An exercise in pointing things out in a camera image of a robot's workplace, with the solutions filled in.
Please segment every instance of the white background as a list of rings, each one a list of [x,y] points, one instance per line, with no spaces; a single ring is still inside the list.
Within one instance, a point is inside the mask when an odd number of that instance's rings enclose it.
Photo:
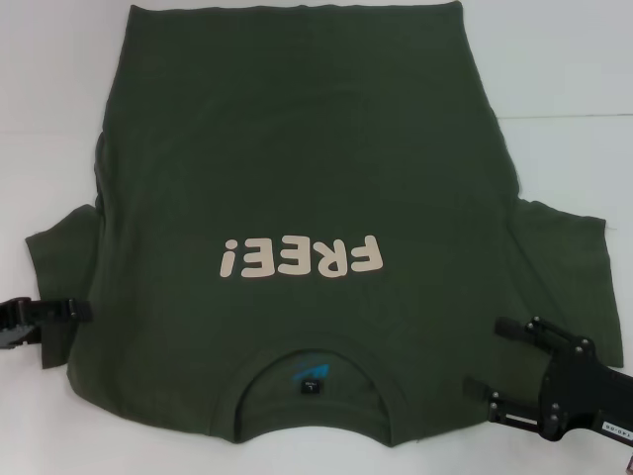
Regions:
[[[522,196],[608,221],[625,371],[633,374],[633,2],[463,3]],[[156,10],[254,4],[138,2]],[[0,302],[38,297],[24,237],[94,200],[93,150],[129,7],[0,0]],[[0,352],[0,473],[622,474],[633,451],[588,431],[550,443],[488,424],[394,449],[320,427],[231,445],[112,416],[76,397],[64,372],[41,371],[37,346]]]

